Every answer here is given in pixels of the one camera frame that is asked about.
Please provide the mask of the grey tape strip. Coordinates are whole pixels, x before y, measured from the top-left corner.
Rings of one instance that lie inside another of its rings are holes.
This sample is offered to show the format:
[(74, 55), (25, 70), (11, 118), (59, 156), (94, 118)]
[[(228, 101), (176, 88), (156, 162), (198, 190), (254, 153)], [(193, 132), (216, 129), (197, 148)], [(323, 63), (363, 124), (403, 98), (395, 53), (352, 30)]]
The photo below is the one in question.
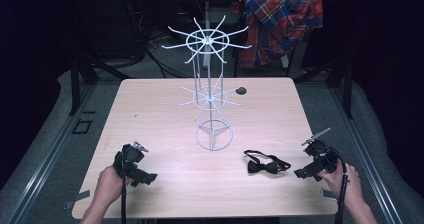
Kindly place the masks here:
[(89, 196), (90, 196), (90, 191), (89, 191), (89, 190), (86, 190), (86, 191), (83, 191), (83, 192), (81, 192), (81, 193), (78, 193), (78, 194), (77, 194), (76, 196), (74, 196), (71, 200), (65, 201), (65, 202), (64, 202), (64, 206), (63, 206), (63, 208), (64, 208), (65, 210), (72, 209), (72, 208), (73, 208), (73, 206), (75, 205), (75, 203), (76, 203), (77, 201), (80, 201), (80, 200), (82, 200), (82, 199), (88, 198)]
[(338, 200), (337, 196), (331, 190), (327, 190), (327, 189), (322, 188), (320, 190), (320, 193), (325, 198), (330, 198), (332, 200)]

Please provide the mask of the black bow tie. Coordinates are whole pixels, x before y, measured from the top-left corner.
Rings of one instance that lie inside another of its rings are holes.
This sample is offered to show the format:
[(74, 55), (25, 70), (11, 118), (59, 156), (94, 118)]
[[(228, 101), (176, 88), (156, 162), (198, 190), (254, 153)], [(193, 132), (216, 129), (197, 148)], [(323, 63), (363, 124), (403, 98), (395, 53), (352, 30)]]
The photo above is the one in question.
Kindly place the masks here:
[[(285, 162), (274, 155), (267, 155), (256, 150), (245, 150), (244, 154), (250, 158), (247, 164), (247, 171), (249, 174), (266, 171), (270, 174), (278, 174), (281, 171), (287, 171), (291, 168), (291, 164)], [(257, 157), (256, 154), (262, 155), (271, 159), (270, 163), (264, 164)]]

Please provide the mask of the person's left hand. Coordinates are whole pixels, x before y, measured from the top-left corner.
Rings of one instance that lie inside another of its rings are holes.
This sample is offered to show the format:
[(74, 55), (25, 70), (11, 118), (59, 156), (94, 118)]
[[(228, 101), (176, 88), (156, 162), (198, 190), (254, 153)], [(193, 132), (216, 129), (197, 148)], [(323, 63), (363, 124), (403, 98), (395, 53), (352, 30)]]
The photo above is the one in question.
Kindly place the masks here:
[(121, 196), (122, 178), (113, 166), (106, 167), (100, 172), (95, 189), (93, 202), (108, 208)]

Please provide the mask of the red blue plaid shirt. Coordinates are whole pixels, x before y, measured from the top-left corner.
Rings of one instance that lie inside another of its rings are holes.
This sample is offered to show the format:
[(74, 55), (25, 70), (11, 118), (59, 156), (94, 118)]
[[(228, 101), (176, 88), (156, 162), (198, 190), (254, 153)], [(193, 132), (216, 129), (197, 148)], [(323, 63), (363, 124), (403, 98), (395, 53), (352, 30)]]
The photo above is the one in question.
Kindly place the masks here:
[(286, 56), (307, 31), (323, 26), (322, 0), (239, 0), (246, 13), (244, 68), (270, 64)]

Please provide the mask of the black metal stand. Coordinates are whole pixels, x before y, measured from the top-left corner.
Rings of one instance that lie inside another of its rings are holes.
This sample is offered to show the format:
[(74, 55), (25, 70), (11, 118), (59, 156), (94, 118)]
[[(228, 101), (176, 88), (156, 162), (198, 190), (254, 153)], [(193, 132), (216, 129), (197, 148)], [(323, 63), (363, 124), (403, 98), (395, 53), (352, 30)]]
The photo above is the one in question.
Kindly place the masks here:
[(329, 75), (325, 81), (328, 88), (337, 88), (342, 85), (342, 109), (349, 119), (352, 119), (352, 87), (353, 87), (353, 66), (351, 60), (346, 57), (337, 57), (319, 67), (314, 67), (310, 71), (294, 79), (295, 83), (303, 83), (308, 79), (317, 76), (319, 73), (329, 70)]
[(129, 76), (109, 66), (105, 62), (92, 56), (79, 56), (71, 62), (71, 94), (72, 105), (69, 115), (74, 115), (81, 105), (80, 78), (88, 85), (96, 85), (99, 77), (94, 68), (98, 67), (120, 80), (129, 79)]

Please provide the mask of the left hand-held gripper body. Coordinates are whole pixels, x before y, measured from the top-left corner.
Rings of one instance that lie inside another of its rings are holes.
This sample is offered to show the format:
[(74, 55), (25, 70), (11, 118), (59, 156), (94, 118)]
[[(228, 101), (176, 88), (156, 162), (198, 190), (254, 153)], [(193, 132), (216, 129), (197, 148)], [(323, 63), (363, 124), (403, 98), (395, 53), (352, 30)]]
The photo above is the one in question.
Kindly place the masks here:
[(143, 151), (137, 150), (131, 144), (125, 144), (114, 157), (113, 167), (121, 178), (130, 178), (133, 180), (131, 185), (136, 187), (138, 184), (150, 185), (156, 180), (156, 173), (147, 173), (138, 168), (138, 163), (145, 157)]

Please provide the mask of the wooden table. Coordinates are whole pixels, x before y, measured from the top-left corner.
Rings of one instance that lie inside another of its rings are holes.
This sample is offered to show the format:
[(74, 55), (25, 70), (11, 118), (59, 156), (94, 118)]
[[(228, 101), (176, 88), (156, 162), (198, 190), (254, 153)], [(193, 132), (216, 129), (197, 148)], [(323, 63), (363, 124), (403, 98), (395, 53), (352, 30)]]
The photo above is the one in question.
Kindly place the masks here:
[[(223, 150), (195, 141), (198, 109), (179, 107), (192, 95), (191, 79), (128, 79), (121, 83), (81, 188), (94, 190), (98, 173), (126, 143), (149, 152), (141, 169), (156, 173), (150, 185), (129, 188), (130, 218), (203, 218), (327, 215), (335, 201), (320, 193), (325, 183), (300, 179), (294, 171), (311, 162), (301, 145), (311, 135), (293, 81), (289, 78), (228, 78), (231, 102), (222, 109), (234, 137)], [(245, 150), (274, 155), (287, 171), (249, 174)]]

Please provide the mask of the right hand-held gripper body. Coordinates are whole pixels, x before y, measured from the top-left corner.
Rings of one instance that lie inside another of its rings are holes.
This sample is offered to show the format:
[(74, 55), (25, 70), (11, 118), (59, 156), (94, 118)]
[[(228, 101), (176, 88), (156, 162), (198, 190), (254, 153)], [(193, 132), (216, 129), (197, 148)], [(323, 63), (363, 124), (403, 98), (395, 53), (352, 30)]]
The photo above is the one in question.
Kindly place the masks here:
[(319, 182), (322, 180), (318, 175), (319, 172), (325, 170), (326, 172), (333, 173), (337, 169), (339, 157), (336, 155), (336, 151), (331, 147), (327, 147), (323, 142), (319, 140), (308, 142), (308, 146), (304, 149), (304, 152), (312, 157), (312, 162), (294, 171), (298, 178), (306, 179), (313, 177)]

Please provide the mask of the metal floor rail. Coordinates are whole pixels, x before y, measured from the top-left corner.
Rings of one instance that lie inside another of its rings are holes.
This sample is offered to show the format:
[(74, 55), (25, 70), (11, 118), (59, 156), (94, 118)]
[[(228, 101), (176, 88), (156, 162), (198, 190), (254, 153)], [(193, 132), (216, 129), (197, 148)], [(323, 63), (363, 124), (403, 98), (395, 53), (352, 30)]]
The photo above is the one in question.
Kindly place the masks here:
[(330, 88), (329, 92), (332, 96), (332, 99), (337, 107), (339, 114), (341, 115), (344, 123), (347, 125), (348, 132), (350, 133), (350, 136), (353, 139), (353, 149), (355, 151), (355, 155), (361, 163), (362, 169), (368, 179), (374, 196), (379, 203), (379, 206), (383, 212), (387, 223), (404, 224), (400, 213), (394, 205), (393, 199), (391, 198), (386, 185), (384, 184), (380, 174), (376, 169), (376, 166), (371, 158), (371, 155), (368, 152), (367, 147), (365, 146), (365, 143), (359, 133), (359, 130), (357, 129), (355, 121), (353, 119), (350, 119), (345, 113), (342, 104), (342, 94), (337, 89), (333, 88)]
[(6, 186), (0, 191), (0, 204), (6, 205), (5, 224), (21, 224), (64, 148), (64, 142), (77, 124), (82, 108), (95, 91), (95, 85), (83, 87), (80, 103), (72, 109), (71, 90), (64, 88), (59, 98), (15, 169)]

